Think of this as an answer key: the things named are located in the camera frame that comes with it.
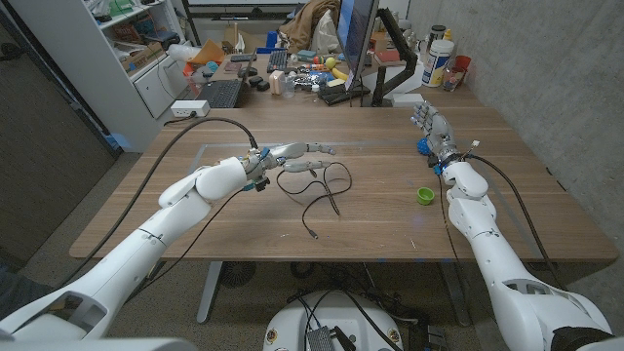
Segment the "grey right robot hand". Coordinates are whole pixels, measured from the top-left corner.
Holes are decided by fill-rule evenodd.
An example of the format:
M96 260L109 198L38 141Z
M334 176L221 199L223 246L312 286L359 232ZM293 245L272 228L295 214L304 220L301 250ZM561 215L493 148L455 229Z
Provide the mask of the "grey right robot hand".
M459 158L452 126L429 101L417 102L410 119L425 135L429 152L443 166Z

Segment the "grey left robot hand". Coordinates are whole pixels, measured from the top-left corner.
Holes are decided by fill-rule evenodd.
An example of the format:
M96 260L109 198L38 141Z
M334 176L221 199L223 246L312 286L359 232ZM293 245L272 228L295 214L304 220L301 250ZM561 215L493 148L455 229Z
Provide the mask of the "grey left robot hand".
M328 167L327 161L301 161L292 162L308 152L321 152L330 155L335 150L320 143L295 142L284 145L265 147L262 150L251 149L248 156L241 161L247 175L247 180L261 181L265 179L265 172L277 167L282 167L289 173L300 173L309 170Z

